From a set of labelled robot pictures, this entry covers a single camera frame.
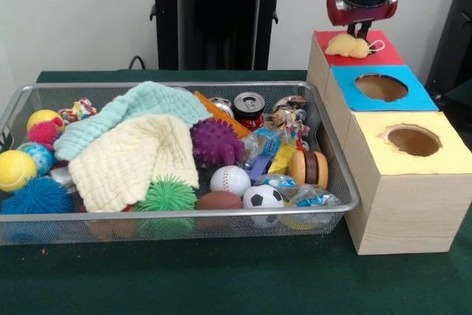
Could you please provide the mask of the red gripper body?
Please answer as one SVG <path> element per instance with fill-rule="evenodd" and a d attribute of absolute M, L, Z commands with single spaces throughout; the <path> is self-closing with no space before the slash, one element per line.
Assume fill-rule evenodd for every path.
<path fill-rule="evenodd" d="M 327 15 L 333 26 L 349 26 L 391 18 L 397 7 L 398 0 L 386 0 L 376 7 L 359 7 L 345 0 L 327 0 Z"/>

